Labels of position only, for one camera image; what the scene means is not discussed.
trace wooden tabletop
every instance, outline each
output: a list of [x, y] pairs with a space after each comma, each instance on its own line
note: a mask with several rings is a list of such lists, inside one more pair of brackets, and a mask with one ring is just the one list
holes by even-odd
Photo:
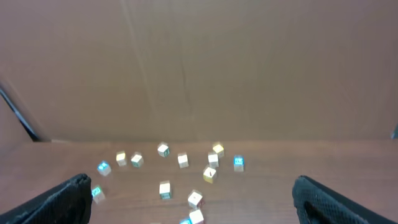
[[[205, 198], [207, 223], [299, 223], [292, 199], [294, 180], [308, 175], [391, 220], [398, 221], [398, 141], [224, 142], [214, 184], [203, 180], [210, 142], [170, 143], [170, 155], [157, 143], [30, 143], [0, 159], [0, 213], [79, 173], [102, 186], [106, 200], [93, 203], [90, 223], [178, 223], [188, 216], [188, 194]], [[139, 151], [144, 165], [119, 167], [116, 152]], [[180, 169], [177, 154], [187, 152], [190, 166]], [[245, 171], [233, 170], [233, 156]], [[107, 177], [96, 166], [106, 160]], [[159, 182], [169, 180], [171, 200], [159, 197]]]

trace small cube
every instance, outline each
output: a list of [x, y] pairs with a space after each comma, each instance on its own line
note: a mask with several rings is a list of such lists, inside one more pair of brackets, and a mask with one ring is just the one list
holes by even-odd
[[214, 168], [206, 166], [205, 170], [203, 171], [204, 180], [212, 184], [216, 177], [217, 171]]
[[243, 172], [244, 171], [244, 159], [243, 156], [234, 156], [234, 171]]
[[217, 153], [218, 158], [224, 157], [224, 147], [223, 147], [223, 145], [221, 145], [221, 143], [219, 143], [219, 142], [214, 143], [213, 144], [213, 151], [215, 153]]
[[189, 166], [187, 153], [179, 153], [177, 158], [178, 158], [178, 164], [180, 165], [180, 169]]
[[180, 224], [192, 224], [191, 219], [189, 217], [184, 218], [183, 220], [180, 221]]
[[208, 155], [209, 158], [209, 166], [211, 168], [217, 168], [218, 167], [218, 155], [216, 152], [209, 152]]
[[132, 166], [140, 168], [144, 163], [144, 158], [142, 157], [141, 153], [136, 152], [131, 157], [131, 163], [132, 163]]
[[167, 143], [162, 142], [157, 146], [157, 152], [162, 157], [167, 157], [170, 154], [170, 148]]
[[119, 166], [125, 166], [127, 165], [126, 161], [126, 153], [124, 151], [118, 152], [116, 154], [116, 162], [118, 162]]
[[204, 204], [201, 193], [197, 190], [192, 190], [188, 196], [188, 204], [193, 209], [199, 209]]
[[203, 224], [205, 223], [205, 218], [203, 218], [203, 214], [200, 209], [192, 210], [189, 213], [189, 219], [191, 219], [192, 224]]
[[93, 196], [93, 200], [95, 201], [95, 203], [99, 203], [100, 201], [105, 199], [104, 192], [102, 192], [99, 185], [95, 186], [95, 188], [91, 190], [91, 195]]
[[159, 186], [159, 194], [162, 199], [172, 198], [172, 187], [170, 181], [162, 181]]
[[98, 165], [97, 170], [103, 176], [107, 176], [112, 171], [111, 166], [106, 161], [102, 161]]

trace cube with cyan sticker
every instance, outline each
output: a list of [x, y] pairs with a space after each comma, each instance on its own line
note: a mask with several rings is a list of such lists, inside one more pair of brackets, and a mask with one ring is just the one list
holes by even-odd
[[172, 198], [172, 186], [170, 181], [162, 181], [159, 185], [159, 194], [162, 199]]
[[216, 152], [209, 152], [208, 159], [209, 159], [209, 166], [211, 168], [218, 167], [218, 155]]
[[124, 151], [118, 152], [116, 154], [116, 162], [118, 162], [119, 166], [125, 166], [127, 165], [126, 161], [126, 153]]
[[197, 190], [192, 190], [188, 195], [188, 204], [193, 209], [200, 208], [204, 204], [202, 194]]
[[204, 224], [205, 218], [200, 209], [192, 210], [189, 213], [189, 219], [191, 219], [192, 224]]
[[162, 157], [167, 157], [170, 154], [170, 148], [166, 142], [162, 142], [157, 146], [157, 152]]
[[180, 220], [180, 224], [192, 224], [191, 219], [189, 217]]
[[106, 161], [102, 161], [98, 165], [97, 170], [103, 176], [107, 176], [112, 171], [111, 166]]
[[95, 186], [95, 188], [91, 190], [91, 195], [93, 196], [93, 200], [95, 201], [95, 203], [99, 203], [100, 201], [105, 199], [104, 192], [99, 185]]
[[216, 169], [206, 166], [205, 170], [203, 171], [204, 180], [212, 184], [216, 179], [216, 177], [217, 177]]
[[189, 166], [187, 153], [179, 153], [177, 159], [181, 169]]
[[243, 156], [234, 156], [234, 171], [243, 172], [244, 171], [244, 159]]
[[217, 153], [218, 158], [224, 157], [224, 146], [220, 142], [213, 144], [213, 151]]
[[144, 163], [144, 158], [142, 157], [141, 153], [136, 152], [131, 157], [132, 166], [140, 168]]

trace cube with blue face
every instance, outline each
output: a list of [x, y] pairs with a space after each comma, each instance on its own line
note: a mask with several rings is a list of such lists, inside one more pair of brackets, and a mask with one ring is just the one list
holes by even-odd
[[100, 201], [105, 199], [105, 195], [102, 192], [100, 186], [96, 186], [93, 190], [91, 190], [91, 194], [95, 203], [99, 203]]
[[192, 224], [192, 222], [189, 218], [184, 218], [180, 221], [180, 224]]
[[106, 176], [108, 175], [112, 170], [111, 170], [111, 166], [106, 162], [106, 161], [102, 161], [98, 167], [97, 167], [98, 172], [103, 175]]
[[235, 172], [243, 172], [243, 170], [244, 170], [243, 156], [240, 156], [240, 155], [234, 156], [234, 171]]
[[140, 168], [144, 163], [144, 158], [142, 157], [141, 153], [136, 152], [131, 157], [132, 166]]
[[157, 146], [157, 152], [162, 157], [167, 157], [170, 154], [170, 148], [167, 143], [162, 142]]
[[159, 193], [161, 199], [170, 199], [172, 198], [172, 187], [170, 185], [170, 181], [162, 181], [159, 187]]

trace brown wall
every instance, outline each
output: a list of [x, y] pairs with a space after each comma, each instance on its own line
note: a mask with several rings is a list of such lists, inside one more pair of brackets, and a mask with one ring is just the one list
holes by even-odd
[[0, 96], [0, 155], [23, 142], [32, 142], [17, 116]]
[[398, 1], [4, 0], [0, 83], [45, 139], [386, 139]]

